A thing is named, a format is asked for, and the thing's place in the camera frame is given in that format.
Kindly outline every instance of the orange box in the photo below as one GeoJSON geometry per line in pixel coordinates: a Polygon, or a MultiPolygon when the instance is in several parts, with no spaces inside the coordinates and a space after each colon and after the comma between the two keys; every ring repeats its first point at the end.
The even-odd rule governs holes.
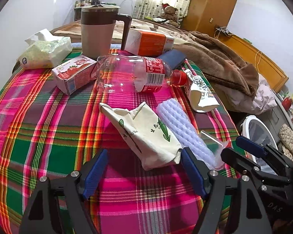
{"type": "Polygon", "coordinates": [[[96,61],[79,55],[52,69],[57,87],[66,95],[71,95],[80,87],[96,79],[96,61]]]}
{"type": "Polygon", "coordinates": [[[168,34],[130,29],[125,50],[134,55],[160,56],[172,49],[174,37],[168,34]]]}

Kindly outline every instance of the santa hat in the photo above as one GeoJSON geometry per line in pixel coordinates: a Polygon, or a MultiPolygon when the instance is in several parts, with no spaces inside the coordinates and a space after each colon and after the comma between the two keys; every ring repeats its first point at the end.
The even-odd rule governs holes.
{"type": "Polygon", "coordinates": [[[163,10],[166,8],[166,7],[168,7],[168,6],[170,6],[168,3],[162,3],[162,8],[163,8],[163,10]]]}

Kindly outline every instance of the mug handle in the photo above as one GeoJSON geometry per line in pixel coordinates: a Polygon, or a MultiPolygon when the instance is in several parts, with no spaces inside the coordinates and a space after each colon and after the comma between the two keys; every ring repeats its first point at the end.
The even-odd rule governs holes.
{"type": "Polygon", "coordinates": [[[114,19],[118,21],[123,21],[125,23],[124,31],[123,31],[123,39],[121,40],[121,50],[125,50],[125,45],[126,45],[126,41],[127,41],[129,29],[130,29],[132,17],[126,14],[117,14],[114,19]]]}

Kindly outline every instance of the mug lid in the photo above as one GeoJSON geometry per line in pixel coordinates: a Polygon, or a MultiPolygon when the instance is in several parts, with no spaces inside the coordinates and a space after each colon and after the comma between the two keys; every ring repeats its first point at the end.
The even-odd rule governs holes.
{"type": "Polygon", "coordinates": [[[81,11],[86,11],[86,12],[118,11],[119,8],[120,8],[119,6],[115,6],[115,5],[98,4],[98,5],[81,7],[81,11]]]}

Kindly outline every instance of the wooden headboard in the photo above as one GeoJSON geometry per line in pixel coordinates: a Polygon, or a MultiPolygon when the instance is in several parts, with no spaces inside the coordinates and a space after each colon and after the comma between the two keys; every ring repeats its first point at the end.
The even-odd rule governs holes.
{"type": "MultiPolygon", "coordinates": [[[[246,62],[250,62],[255,66],[255,56],[256,64],[259,61],[261,53],[257,48],[252,46],[247,41],[241,39],[236,35],[227,37],[224,34],[220,34],[218,38],[222,43],[226,44],[232,50],[234,50],[238,55],[242,57],[246,62]]],[[[286,83],[289,77],[275,64],[269,57],[262,53],[261,60],[258,64],[258,72],[266,78],[270,85],[270,88],[275,92],[279,92],[282,86],[286,83]]]]}

